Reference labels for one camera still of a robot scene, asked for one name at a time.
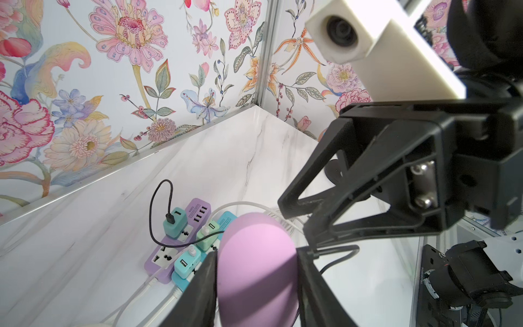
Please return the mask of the green charger plug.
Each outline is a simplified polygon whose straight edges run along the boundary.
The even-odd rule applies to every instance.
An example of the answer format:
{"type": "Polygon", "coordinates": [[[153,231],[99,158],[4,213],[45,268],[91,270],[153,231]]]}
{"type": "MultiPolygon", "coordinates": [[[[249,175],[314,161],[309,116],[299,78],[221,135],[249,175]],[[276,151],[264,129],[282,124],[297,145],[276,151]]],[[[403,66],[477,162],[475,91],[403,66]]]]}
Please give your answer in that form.
{"type": "Polygon", "coordinates": [[[220,225],[216,221],[210,220],[203,228],[198,231],[196,237],[196,246],[202,252],[207,252],[220,235],[219,232],[220,225]]]}

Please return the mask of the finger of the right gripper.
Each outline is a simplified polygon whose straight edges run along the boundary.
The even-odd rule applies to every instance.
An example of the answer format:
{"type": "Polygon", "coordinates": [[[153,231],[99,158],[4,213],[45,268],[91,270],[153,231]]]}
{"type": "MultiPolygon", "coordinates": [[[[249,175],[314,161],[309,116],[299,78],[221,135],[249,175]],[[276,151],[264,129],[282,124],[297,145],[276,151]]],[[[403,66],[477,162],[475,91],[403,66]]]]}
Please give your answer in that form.
{"type": "Polygon", "coordinates": [[[336,187],[348,187],[350,182],[344,181],[343,178],[383,129],[384,122],[373,119],[339,117],[332,121],[310,158],[278,199],[278,207],[284,218],[310,215],[326,200],[339,193],[336,187]],[[344,160],[347,165],[341,182],[319,193],[303,197],[305,189],[317,175],[325,174],[324,167],[331,159],[344,160]]]}

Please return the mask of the teal power strip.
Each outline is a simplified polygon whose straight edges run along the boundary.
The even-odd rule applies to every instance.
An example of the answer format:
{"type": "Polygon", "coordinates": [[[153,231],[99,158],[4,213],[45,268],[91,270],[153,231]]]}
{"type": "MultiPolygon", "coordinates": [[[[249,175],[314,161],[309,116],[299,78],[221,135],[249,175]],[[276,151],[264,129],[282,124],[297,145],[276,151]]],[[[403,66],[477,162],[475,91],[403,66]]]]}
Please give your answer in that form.
{"type": "Polygon", "coordinates": [[[225,211],[220,217],[213,218],[211,220],[216,221],[220,225],[220,232],[219,236],[216,239],[216,241],[212,244],[211,248],[207,252],[202,252],[201,262],[196,266],[196,268],[193,269],[193,271],[190,273],[187,279],[181,279],[175,272],[172,273],[172,282],[175,284],[175,286],[181,291],[184,292],[187,287],[189,286],[189,283],[196,275],[197,270],[200,269],[201,265],[203,264],[203,261],[206,259],[209,253],[216,252],[219,249],[219,245],[221,242],[221,239],[223,238],[223,233],[227,229],[227,227],[237,218],[233,213],[230,211],[225,211]]]}

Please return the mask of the teal charger with black cable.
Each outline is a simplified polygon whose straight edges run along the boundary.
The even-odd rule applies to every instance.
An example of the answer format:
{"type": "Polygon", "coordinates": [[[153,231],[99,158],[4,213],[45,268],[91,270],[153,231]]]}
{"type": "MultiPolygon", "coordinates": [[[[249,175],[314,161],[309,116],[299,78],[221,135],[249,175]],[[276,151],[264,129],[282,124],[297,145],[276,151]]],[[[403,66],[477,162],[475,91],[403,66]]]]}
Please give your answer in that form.
{"type": "Polygon", "coordinates": [[[180,236],[187,225],[187,213],[184,209],[176,207],[166,215],[163,221],[163,230],[167,237],[176,239],[180,236]]]}

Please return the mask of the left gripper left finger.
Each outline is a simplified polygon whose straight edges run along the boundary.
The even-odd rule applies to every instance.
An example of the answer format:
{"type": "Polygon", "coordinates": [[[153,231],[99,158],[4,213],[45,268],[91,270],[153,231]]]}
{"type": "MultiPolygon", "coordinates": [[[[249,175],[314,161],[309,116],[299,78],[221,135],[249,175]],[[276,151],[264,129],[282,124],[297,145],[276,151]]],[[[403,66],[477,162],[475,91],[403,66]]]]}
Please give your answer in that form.
{"type": "Polygon", "coordinates": [[[217,252],[212,252],[160,326],[214,326],[216,308],[217,252]]]}

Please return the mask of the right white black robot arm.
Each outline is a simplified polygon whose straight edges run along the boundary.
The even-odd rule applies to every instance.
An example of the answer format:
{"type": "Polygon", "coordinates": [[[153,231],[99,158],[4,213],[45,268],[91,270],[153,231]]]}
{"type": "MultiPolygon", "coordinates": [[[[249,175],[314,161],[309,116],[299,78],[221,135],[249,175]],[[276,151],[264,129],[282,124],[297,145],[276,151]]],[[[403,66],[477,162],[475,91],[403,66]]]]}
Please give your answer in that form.
{"type": "Polygon", "coordinates": [[[522,2],[449,6],[453,72],[426,19],[397,1],[331,1],[306,21],[322,56],[348,63],[371,102],[342,105],[279,198],[308,215],[298,250],[303,326],[353,326],[314,260],[366,239],[437,235],[466,212],[495,230],[522,210],[522,2]]]}

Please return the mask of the purple earbud case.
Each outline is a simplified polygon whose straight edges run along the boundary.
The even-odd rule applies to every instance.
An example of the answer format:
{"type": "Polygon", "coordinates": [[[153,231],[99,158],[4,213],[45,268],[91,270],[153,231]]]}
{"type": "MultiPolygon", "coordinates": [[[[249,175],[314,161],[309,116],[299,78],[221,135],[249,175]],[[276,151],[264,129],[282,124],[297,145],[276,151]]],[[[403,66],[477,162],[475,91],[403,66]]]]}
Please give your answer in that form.
{"type": "Polygon", "coordinates": [[[226,228],[217,259],[222,326],[292,326],[297,288],[296,246],[280,223],[248,213],[226,228]]]}

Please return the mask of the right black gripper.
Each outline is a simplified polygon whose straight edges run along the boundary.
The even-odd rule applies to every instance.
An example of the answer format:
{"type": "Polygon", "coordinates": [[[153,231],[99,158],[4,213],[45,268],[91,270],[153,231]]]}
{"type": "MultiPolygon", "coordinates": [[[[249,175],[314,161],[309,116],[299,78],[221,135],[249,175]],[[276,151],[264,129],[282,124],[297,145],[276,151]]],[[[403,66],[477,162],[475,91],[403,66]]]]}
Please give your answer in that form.
{"type": "Polygon", "coordinates": [[[365,239],[438,234],[443,207],[480,213],[496,230],[522,206],[522,100],[465,99],[351,104],[341,117],[384,127],[333,188],[303,200],[304,233],[313,249],[365,239]],[[411,166],[432,161],[434,182],[413,188],[411,166]],[[389,209],[351,222],[339,218],[367,196],[389,209]],[[427,195],[428,209],[413,201],[427,195]]]}

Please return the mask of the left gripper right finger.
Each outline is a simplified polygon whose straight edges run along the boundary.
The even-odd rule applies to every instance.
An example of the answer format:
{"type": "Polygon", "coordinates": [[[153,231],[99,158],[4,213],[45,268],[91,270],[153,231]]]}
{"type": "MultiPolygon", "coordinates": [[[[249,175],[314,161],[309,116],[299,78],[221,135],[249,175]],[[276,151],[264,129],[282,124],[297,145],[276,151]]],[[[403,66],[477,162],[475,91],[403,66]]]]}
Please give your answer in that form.
{"type": "Polygon", "coordinates": [[[321,249],[310,247],[297,249],[298,254],[298,302],[297,317],[302,326],[355,326],[349,314],[336,299],[335,294],[323,277],[329,268],[347,261],[360,251],[358,246],[340,246],[321,249]],[[314,260],[321,256],[345,253],[346,255],[325,265],[319,270],[314,260]]]}

